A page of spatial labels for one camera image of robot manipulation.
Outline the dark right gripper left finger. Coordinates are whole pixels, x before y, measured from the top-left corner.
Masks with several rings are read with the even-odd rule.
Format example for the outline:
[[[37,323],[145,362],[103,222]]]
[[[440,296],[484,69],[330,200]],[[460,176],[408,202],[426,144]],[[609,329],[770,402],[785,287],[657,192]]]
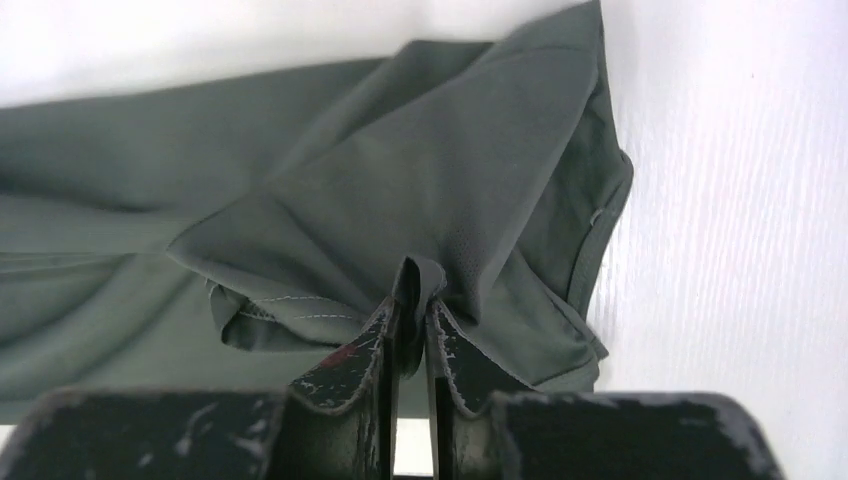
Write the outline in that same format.
[[[388,479],[400,310],[271,390],[63,389],[1,453],[5,479]]]

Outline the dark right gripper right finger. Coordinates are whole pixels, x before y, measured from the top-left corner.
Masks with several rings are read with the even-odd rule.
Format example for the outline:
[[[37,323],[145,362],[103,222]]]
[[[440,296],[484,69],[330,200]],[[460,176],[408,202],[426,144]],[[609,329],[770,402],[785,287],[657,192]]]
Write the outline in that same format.
[[[438,479],[780,479],[758,423],[714,393],[542,393],[433,301],[426,317]]]

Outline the grey t-shirt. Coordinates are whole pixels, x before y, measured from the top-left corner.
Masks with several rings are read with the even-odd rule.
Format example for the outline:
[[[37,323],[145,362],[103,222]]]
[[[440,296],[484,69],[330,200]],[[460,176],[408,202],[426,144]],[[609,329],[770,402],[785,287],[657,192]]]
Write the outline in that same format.
[[[1,112],[1,420],[64,387],[284,385],[385,299],[589,391],[633,169],[601,7],[496,42]]]

